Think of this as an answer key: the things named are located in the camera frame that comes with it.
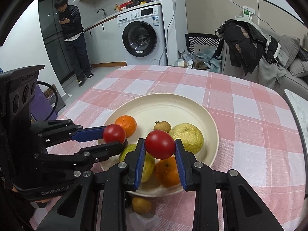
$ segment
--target slippers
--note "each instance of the slippers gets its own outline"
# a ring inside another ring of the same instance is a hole
[[[87,78],[91,78],[91,77],[93,77],[93,74],[90,73],[89,75],[86,75],[86,77],[87,77]]]
[[[81,86],[84,84],[84,81],[85,81],[84,79],[79,80],[79,82],[78,82],[78,86],[79,86],[79,87],[81,87]]]

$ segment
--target table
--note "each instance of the table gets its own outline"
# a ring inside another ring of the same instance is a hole
[[[204,106],[215,120],[219,149],[212,169],[238,170],[266,203],[285,230],[299,224],[305,194],[305,162],[300,136],[287,103],[262,85],[226,75],[166,66],[130,65],[101,80],[73,103],[59,119],[86,127],[101,126],[124,103],[147,94],[171,93]],[[49,148],[69,154],[96,141],[69,141]],[[101,168],[95,164],[92,171]],[[36,227],[55,204],[36,210]],[[151,213],[127,211],[127,230],[191,231],[194,192],[152,199]],[[219,227],[223,230],[218,194]]]

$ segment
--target fruit bowl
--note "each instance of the fruit bowl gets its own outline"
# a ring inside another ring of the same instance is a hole
[[[119,107],[103,125],[113,124],[118,117],[123,115],[132,116],[137,122],[136,131],[127,138],[128,144],[137,143],[139,138],[145,139],[153,130],[156,121],[167,121],[171,127],[184,122],[195,125],[204,137],[204,145],[195,154],[195,157],[197,161],[212,166],[219,144],[217,126],[210,113],[195,101],[174,94],[141,96]],[[105,171],[118,162],[119,155],[110,157],[109,160],[101,162],[100,165]],[[161,186],[153,173],[150,180],[140,185],[139,190],[130,193],[142,197],[162,197],[181,191],[183,191],[183,188],[180,184],[172,187]]]

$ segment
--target black vest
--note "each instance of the black vest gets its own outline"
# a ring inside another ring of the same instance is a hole
[[[72,16],[71,16],[71,11],[74,7],[77,7],[75,5],[68,5],[67,6],[67,9],[61,13],[61,12],[58,12],[59,14],[59,20],[63,19],[63,18],[67,18],[67,19],[72,19]],[[66,23],[66,24],[62,24],[62,29],[63,29],[63,35],[64,35],[64,39],[68,39],[72,36],[75,36],[79,33],[81,33],[84,28],[82,27],[82,24],[81,24],[81,18],[80,18],[80,22],[73,25],[72,23]]]

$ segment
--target countertop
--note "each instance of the countertop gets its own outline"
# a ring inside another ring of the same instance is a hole
[[[126,12],[128,12],[128,11],[132,11],[132,10],[135,10],[135,9],[138,9],[138,8],[153,6],[153,5],[156,5],[156,4],[161,4],[161,1],[159,0],[159,1],[154,1],[154,2],[149,2],[149,3],[137,5],[137,6],[135,6],[135,7],[128,8],[128,9],[125,9],[125,10],[123,10],[123,11],[114,13],[114,14],[112,14],[112,15],[106,17],[106,18],[103,18],[102,20],[97,21],[96,23],[92,24],[91,26],[88,26],[88,27],[84,28],[84,32],[86,32],[86,31],[88,31],[88,30],[90,30],[90,29],[92,29],[92,28],[94,28],[94,27],[96,27],[96,26],[98,26],[98,25],[100,25],[100,24],[106,22],[106,21],[109,21],[109,20],[111,20],[111,19],[116,18],[117,15],[121,15],[121,14],[123,14],[123,13],[126,13]]]

